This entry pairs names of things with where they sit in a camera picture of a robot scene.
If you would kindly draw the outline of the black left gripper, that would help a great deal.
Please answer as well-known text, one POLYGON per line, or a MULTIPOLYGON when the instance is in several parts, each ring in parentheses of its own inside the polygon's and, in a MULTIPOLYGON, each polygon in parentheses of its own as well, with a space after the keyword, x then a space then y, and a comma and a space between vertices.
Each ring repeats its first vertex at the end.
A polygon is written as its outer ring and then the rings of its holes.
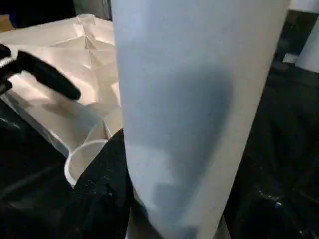
MULTIPOLYGON (((80 90, 55 67, 42 61, 36 56, 19 50, 16 58, 20 68, 32 74, 37 82, 64 95, 71 100, 78 100, 81 97, 80 90)), ((0 93, 4 94, 12 88, 9 78, 17 74, 18 67, 16 60, 12 58, 11 50, 0 45, 0 93)))

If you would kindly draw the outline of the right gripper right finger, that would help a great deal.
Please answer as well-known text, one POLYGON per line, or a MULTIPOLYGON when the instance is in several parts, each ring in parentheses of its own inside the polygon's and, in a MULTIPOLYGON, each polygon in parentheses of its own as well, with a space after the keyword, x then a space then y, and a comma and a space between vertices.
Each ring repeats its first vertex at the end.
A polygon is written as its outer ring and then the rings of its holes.
POLYGON ((244 155, 224 217, 233 239, 303 239, 305 226, 288 192, 260 160, 244 155))

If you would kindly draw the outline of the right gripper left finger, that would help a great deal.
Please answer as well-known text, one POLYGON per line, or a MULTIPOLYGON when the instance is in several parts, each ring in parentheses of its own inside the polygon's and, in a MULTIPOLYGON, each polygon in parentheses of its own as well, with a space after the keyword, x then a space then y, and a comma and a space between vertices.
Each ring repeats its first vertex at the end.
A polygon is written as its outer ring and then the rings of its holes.
POLYGON ((119 130, 84 170, 62 214, 58 239, 123 239, 133 187, 119 130))

